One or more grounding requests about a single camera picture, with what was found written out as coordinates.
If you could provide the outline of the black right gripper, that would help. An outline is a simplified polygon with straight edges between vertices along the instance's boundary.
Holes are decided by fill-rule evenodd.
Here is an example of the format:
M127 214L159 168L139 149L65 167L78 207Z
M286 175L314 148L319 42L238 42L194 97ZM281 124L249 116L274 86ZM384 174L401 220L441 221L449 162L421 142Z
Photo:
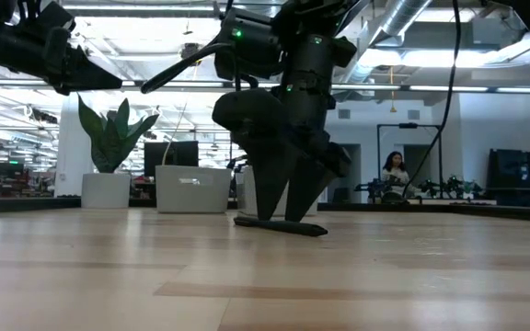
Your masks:
M289 181L285 220L299 223L335 177L346 177L351 158L325 131L327 112L336 101L330 85L295 82L285 87L285 106L293 131L235 131L233 140L252 165L257 217L236 222L266 222L275 212ZM298 146L306 156L299 156Z

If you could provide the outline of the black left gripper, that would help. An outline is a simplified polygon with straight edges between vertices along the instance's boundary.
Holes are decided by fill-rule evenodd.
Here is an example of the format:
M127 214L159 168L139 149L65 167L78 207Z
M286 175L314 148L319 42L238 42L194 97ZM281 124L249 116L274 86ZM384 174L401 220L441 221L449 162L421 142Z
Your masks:
M75 17L57 2L39 4L39 23L44 48L41 53L44 81L61 87L62 94L122 87L122 80L91 62L81 47L72 48L69 39L75 29Z

